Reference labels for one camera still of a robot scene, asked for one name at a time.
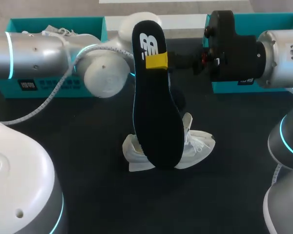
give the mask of label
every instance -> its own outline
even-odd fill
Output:
[[[238,85],[252,85],[254,84],[255,79],[254,78],[249,78],[246,80],[240,80],[238,81]]]
[[[33,79],[19,79],[18,83],[23,91],[36,91],[36,90],[38,90]]]

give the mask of teal box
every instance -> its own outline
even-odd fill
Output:
[[[267,30],[293,29],[293,13],[252,13],[234,14],[235,30],[239,35],[256,35]],[[208,47],[208,40],[203,38],[203,46]],[[238,85],[237,81],[212,82],[214,93],[248,93],[248,92],[273,92],[285,89],[264,89],[256,82],[253,85]]]
[[[7,32],[40,33],[48,25],[56,28],[66,28],[78,34],[92,34],[102,42],[107,41],[107,31],[104,17],[72,17],[72,18],[33,18],[10,19]],[[34,78],[34,79],[0,79],[0,91],[5,98],[46,98],[61,77]],[[21,84],[34,89],[23,91]],[[86,89],[84,82],[78,77],[71,76],[66,79],[55,97],[58,98],[85,98],[92,97]]]

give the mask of white cable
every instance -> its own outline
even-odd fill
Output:
[[[274,185],[275,182],[277,182],[277,179],[278,179],[278,175],[279,175],[279,172],[281,170],[281,165],[278,164],[278,166],[276,167],[274,173],[273,173],[273,177],[272,177],[272,185]]]
[[[114,52],[123,54],[123,55],[129,57],[130,59],[133,59],[133,54],[131,54],[130,52],[127,52],[125,50],[121,50],[119,48],[110,47],[110,46],[103,46],[103,45],[93,45],[91,47],[88,47],[87,49],[85,49],[79,55],[76,56],[74,62],[72,64],[70,64],[70,66],[67,69],[67,71],[65,72],[65,74],[59,80],[59,82],[57,83],[57,85],[55,86],[55,88],[53,89],[53,91],[51,92],[50,96],[43,102],[43,104],[41,104],[33,112],[31,112],[31,113],[29,113],[29,114],[27,114],[27,115],[25,115],[25,116],[23,116],[21,118],[18,118],[16,120],[11,120],[11,121],[3,121],[1,123],[4,124],[4,125],[12,125],[12,124],[21,123],[23,121],[26,121],[26,120],[30,119],[31,117],[35,116],[40,111],[42,111],[49,104],[49,102],[54,98],[55,94],[60,90],[60,87],[63,85],[63,83],[66,80],[66,78],[69,77],[72,74],[73,68],[78,63],[78,61],[83,56],[85,56],[85,54],[87,54],[87,53],[89,53],[91,51],[94,51],[94,50],[109,50],[109,51],[114,51]]]

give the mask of black insole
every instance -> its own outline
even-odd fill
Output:
[[[167,52],[162,28],[150,20],[136,24],[132,47],[136,74],[133,124],[138,141],[155,167],[173,168],[184,148],[182,118],[169,90],[168,70],[146,68],[146,56]]]

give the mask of white sneaker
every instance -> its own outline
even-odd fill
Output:
[[[185,146],[180,162],[175,166],[177,169],[191,167],[206,158],[215,146],[215,140],[209,133],[190,130],[192,116],[185,113],[182,121],[185,129]],[[123,154],[129,162],[129,171],[144,171],[154,168],[144,155],[136,135],[129,134],[123,143]]]

